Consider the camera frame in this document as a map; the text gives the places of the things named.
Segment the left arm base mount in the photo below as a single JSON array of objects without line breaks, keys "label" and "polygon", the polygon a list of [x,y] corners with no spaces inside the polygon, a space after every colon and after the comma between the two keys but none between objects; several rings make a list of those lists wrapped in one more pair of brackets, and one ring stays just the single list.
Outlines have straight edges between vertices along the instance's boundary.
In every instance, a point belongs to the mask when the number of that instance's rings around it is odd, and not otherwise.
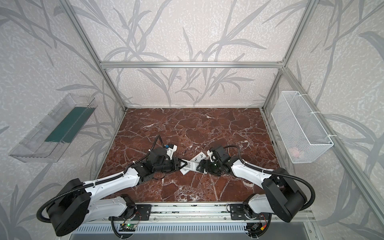
[{"label": "left arm base mount", "polygon": [[127,209],[118,217],[109,217],[109,220],[114,221],[148,221],[151,214],[152,205],[150,204],[139,204],[130,205]]}]

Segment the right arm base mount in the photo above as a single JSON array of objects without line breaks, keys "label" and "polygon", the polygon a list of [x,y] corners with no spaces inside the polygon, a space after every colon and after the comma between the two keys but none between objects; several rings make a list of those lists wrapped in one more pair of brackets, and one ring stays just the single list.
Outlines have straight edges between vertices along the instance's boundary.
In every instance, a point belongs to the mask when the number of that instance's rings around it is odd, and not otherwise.
[{"label": "right arm base mount", "polygon": [[240,221],[240,220],[255,220],[256,218],[249,218],[246,215],[243,204],[228,204],[226,205],[227,211],[231,215],[231,220]]}]

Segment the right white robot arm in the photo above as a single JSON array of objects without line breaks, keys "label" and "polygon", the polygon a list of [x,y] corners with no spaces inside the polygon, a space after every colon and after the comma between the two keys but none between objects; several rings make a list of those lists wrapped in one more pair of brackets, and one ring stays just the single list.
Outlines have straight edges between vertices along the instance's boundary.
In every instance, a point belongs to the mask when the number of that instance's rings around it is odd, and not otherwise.
[{"label": "right white robot arm", "polygon": [[289,223],[299,211],[305,210],[313,203],[315,196],[313,189],[310,189],[311,198],[308,199],[297,184],[301,182],[306,185],[307,182],[289,175],[285,169],[263,169],[238,157],[215,162],[201,160],[191,163],[191,169],[202,174],[229,174],[262,188],[263,194],[253,194],[243,201],[244,214],[248,219],[255,219],[260,214],[274,214]]}]

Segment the plain white remote control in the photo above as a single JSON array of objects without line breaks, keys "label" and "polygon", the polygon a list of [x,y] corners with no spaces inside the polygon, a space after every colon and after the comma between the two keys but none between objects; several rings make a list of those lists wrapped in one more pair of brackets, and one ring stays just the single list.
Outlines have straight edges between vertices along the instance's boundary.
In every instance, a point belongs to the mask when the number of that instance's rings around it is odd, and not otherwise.
[{"label": "plain white remote control", "polygon": [[204,152],[198,153],[195,157],[190,159],[190,162],[199,164],[202,160],[206,160],[207,155]]}]

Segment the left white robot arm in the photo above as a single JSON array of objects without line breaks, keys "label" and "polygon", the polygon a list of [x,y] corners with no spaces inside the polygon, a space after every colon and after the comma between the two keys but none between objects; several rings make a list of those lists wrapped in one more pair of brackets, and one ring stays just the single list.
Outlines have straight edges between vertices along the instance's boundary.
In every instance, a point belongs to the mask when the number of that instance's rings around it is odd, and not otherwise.
[{"label": "left white robot arm", "polygon": [[134,201],[128,195],[113,199],[109,195],[152,180],[156,172],[172,173],[186,166],[186,160],[166,158],[165,163],[157,166],[140,162],[125,171],[95,181],[82,183],[74,179],[42,209],[47,211],[47,221],[58,237],[73,232],[83,223],[102,218],[128,220],[137,212]]}]

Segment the white remote with coloured buttons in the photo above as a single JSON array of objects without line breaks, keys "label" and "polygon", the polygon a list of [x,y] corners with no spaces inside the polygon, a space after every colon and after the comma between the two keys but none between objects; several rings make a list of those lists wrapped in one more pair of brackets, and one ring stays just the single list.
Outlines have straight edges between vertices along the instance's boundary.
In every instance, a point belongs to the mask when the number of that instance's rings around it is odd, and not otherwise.
[{"label": "white remote with coloured buttons", "polygon": [[188,167],[189,168],[189,172],[197,172],[196,171],[196,168],[198,167],[198,164],[197,163],[193,163],[193,162],[190,162],[188,161],[188,165],[185,166],[185,167]]}]

